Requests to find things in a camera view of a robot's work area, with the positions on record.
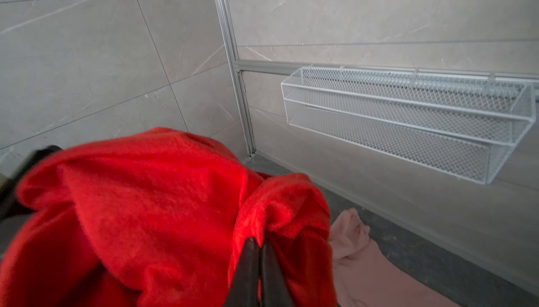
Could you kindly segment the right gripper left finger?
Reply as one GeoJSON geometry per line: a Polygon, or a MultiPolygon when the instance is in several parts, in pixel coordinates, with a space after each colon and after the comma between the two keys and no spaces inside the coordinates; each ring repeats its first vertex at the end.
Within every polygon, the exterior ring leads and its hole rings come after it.
{"type": "Polygon", "coordinates": [[[223,307],[258,307],[260,247],[254,238],[247,238],[223,307]]]}

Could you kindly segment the red cloth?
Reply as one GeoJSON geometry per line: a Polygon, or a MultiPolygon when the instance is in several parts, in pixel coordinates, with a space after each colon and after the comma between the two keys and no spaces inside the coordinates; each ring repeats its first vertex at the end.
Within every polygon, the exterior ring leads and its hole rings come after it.
{"type": "Polygon", "coordinates": [[[296,306],[337,304],[320,189],[212,138],[156,128],[79,145],[16,195],[34,214],[1,262],[3,306],[221,306],[247,238],[272,243],[296,306]]]}

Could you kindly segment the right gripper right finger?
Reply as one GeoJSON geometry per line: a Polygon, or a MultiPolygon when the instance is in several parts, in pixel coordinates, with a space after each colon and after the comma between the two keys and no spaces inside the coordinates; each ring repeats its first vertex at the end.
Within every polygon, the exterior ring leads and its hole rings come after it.
{"type": "Polygon", "coordinates": [[[262,247],[260,261],[261,306],[294,307],[279,259],[269,240],[262,247]]]}

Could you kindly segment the pink cloth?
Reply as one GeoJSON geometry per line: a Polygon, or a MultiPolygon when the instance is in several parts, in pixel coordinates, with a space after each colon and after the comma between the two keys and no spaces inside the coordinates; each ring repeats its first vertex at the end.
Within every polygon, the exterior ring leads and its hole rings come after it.
{"type": "Polygon", "coordinates": [[[370,237],[355,208],[330,229],[334,286],[340,306],[455,306],[393,265],[370,237]]]}

